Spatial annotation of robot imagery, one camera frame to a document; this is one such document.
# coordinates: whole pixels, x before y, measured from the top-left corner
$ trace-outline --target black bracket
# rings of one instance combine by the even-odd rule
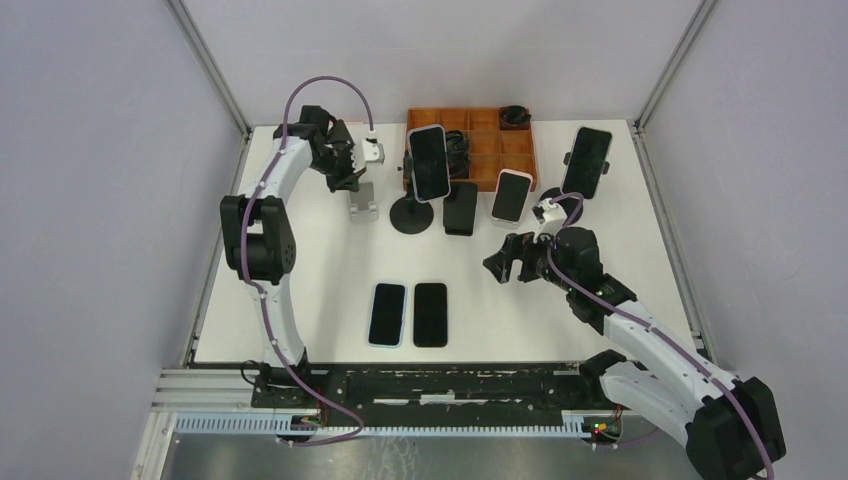
[[[565,158],[562,159],[562,164],[566,167],[571,163],[571,152],[565,152]],[[604,160],[604,168],[601,170],[601,175],[606,175],[609,172],[609,162]]]
[[[353,138],[344,120],[335,118],[317,105],[304,105],[298,123],[289,124],[288,134],[309,142],[310,168],[323,173],[330,193],[336,190],[359,191],[359,177],[365,171],[353,171]],[[274,131],[274,139],[283,135],[283,125]]]
[[[605,350],[580,364],[578,371],[583,380],[586,381],[592,398],[606,398],[601,388],[601,377],[613,365],[626,361],[627,358],[615,350]]]
[[[754,424],[772,462],[786,456],[786,443],[771,390],[757,377],[735,382],[730,392]],[[704,398],[686,426],[686,454],[703,478],[743,480],[765,468],[754,439],[730,401]]]
[[[306,352],[299,364],[292,367],[295,374],[312,388],[321,389],[315,383]],[[297,408],[311,407],[315,400],[304,391],[283,367],[259,364],[259,374],[253,384],[250,406],[253,408]]]
[[[247,234],[247,268],[250,278],[278,285],[283,275],[294,268],[295,242],[286,206],[282,199],[257,199],[246,212],[248,199],[244,195],[226,196],[221,200],[221,230],[227,265],[244,280],[241,268],[241,225],[249,215],[248,225],[259,221],[262,233]]]

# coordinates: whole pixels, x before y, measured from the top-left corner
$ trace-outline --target orange tray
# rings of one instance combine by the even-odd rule
[[[530,190],[536,190],[536,154],[533,131],[500,130],[497,108],[410,108],[406,131],[439,124],[445,131],[461,130],[471,140],[471,172],[468,179],[481,192],[494,192],[498,174],[504,168],[529,173],[533,177]]]

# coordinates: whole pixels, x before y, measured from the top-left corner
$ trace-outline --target white table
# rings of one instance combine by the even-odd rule
[[[586,202],[578,226],[594,230],[605,271],[621,280],[685,344],[689,325],[660,236],[627,124],[624,120],[534,122],[539,185],[537,201],[556,186],[562,159],[580,126],[611,131],[609,174]],[[275,127],[253,133],[241,185],[257,174],[268,157]],[[311,362],[532,362],[582,361],[614,348],[571,313],[565,293],[537,280],[523,284],[515,264],[512,280],[498,284],[482,266],[508,230],[494,226],[489,212],[494,194],[481,193],[472,237],[445,235],[442,202],[433,203],[433,224],[419,235],[392,228],[389,208],[403,195],[397,167],[403,155],[405,125],[377,125],[386,163],[369,166],[364,181],[374,182],[380,209],[376,222],[353,224],[348,194],[330,194],[324,176],[303,174],[286,206],[297,241],[292,297],[298,330]],[[350,126],[355,141],[366,128]],[[525,208],[517,232],[538,223]],[[379,282],[407,287],[403,338],[398,348],[367,343],[374,287]],[[412,291],[416,283],[448,287],[448,345],[423,349],[412,343]],[[203,323],[195,361],[241,362],[262,358],[262,330],[250,296],[221,256]]]

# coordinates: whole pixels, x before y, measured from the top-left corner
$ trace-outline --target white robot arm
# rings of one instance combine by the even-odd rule
[[[668,433],[707,479],[746,479],[764,468],[765,456],[786,454],[774,396],[763,382],[743,382],[683,346],[635,293],[604,273],[592,231],[563,227],[562,207],[543,200],[533,212],[538,231],[507,235],[483,266],[506,283],[513,261],[522,260],[519,281],[541,278],[565,290],[580,321],[630,354],[633,361],[607,350],[581,364],[593,396]]]
[[[331,192],[359,190],[359,178],[365,173],[367,163],[383,163],[382,145],[370,131],[361,146],[354,144],[344,121],[334,119],[325,110],[304,106],[300,122],[289,126],[286,149],[262,184],[250,215],[250,224],[261,225],[248,230],[247,258],[253,282],[263,293],[248,287],[258,318],[270,323],[270,330],[290,365],[297,366],[306,353],[303,340],[297,332],[291,301],[290,276],[296,258],[296,246],[289,225],[285,205],[297,181],[308,168],[327,177]],[[240,267],[240,233],[247,198],[260,186],[261,178],[271,167],[281,149],[280,130],[275,133],[271,154],[256,179],[244,188],[239,196],[227,196],[221,201],[221,226],[224,252],[229,267],[242,277]],[[267,315],[263,315],[260,295],[265,296]],[[265,363],[282,367],[273,351],[271,340],[265,338]]]

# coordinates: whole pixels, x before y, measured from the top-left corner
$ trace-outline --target gray wall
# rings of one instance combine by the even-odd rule
[[[848,3],[724,1],[647,143],[718,359],[777,397],[778,478],[844,478]]]
[[[697,0],[186,0],[254,125],[303,80],[363,89],[379,122],[409,107],[521,103],[538,119],[633,118]],[[345,87],[301,102],[364,119]]]
[[[127,478],[239,136],[163,1],[4,1],[0,65],[0,478]]]

